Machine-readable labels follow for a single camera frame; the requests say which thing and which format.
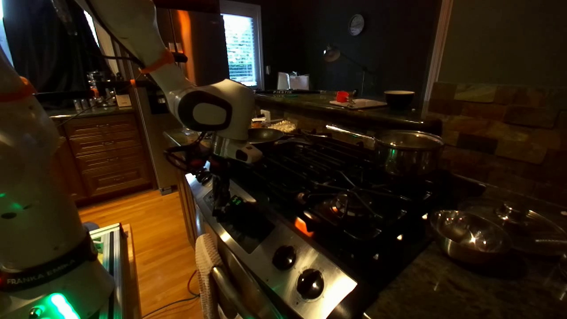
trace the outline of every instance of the stove knob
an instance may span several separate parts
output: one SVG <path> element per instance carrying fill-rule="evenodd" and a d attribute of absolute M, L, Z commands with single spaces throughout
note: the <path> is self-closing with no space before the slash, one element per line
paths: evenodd
<path fill-rule="evenodd" d="M 289 269 L 296 264 L 296 250 L 293 246 L 280 246 L 271 258 L 271 264 L 277 265 L 278 269 Z"/>
<path fill-rule="evenodd" d="M 324 287 L 324 280 L 321 276 L 321 271 L 307 269 L 298 278 L 298 292 L 305 299 L 316 299 L 317 296 L 321 296 L 323 287 Z"/>

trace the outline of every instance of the lamp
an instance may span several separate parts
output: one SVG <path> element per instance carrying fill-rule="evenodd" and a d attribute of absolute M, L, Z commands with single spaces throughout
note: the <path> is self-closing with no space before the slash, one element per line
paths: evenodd
<path fill-rule="evenodd" d="M 324 60 L 324 62 L 333 63 L 333 62 L 337 62 L 337 60 L 340 60 L 340 58 L 346 58 L 347 62 L 351 62 L 355 67 L 358 67 L 358 69 L 362 71 L 360 95 L 363 95 L 363 92 L 365 92 L 365 78 L 367 78 L 369 69 L 367 69 L 365 65 L 358 63 L 358 62 L 356 62 L 355 58 L 351 58 L 349 55 L 342 55 L 340 49 L 335 47 L 335 46 L 330 46 L 330 44 L 328 44 L 328 46 L 323 49 L 323 60 Z"/>

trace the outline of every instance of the gas stove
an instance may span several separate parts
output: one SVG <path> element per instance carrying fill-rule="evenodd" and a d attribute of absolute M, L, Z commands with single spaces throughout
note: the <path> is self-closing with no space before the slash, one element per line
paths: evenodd
<path fill-rule="evenodd" d="M 326 136 L 266 145 L 231 164 L 229 200 L 192 179 L 199 211 L 231 251 L 300 317 L 356 317 L 429 242 L 443 173 L 388 177 L 372 152 Z"/>

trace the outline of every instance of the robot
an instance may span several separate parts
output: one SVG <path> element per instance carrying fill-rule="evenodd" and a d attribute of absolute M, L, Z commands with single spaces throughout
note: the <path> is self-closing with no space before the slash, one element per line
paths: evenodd
<path fill-rule="evenodd" d="M 151 0 L 76 0 L 137 56 L 179 122 L 215 131 L 213 156 L 257 161 L 246 143 L 254 94 L 223 79 L 192 85 L 154 24 Z M 50 175 L 59 133 L 34 86 L 0 49 L 0 317 L 96 317 L 114 290 L 69 195 Z"/>

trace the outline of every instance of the backsplash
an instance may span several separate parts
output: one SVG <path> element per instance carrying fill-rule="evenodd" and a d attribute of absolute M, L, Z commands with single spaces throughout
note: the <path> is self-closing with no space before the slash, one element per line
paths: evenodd
<path fill-rule="evenodd" d="M 443 120 L 443 166 L 567 205 L 567 88 L 436 83 L 429 115 Z"/>

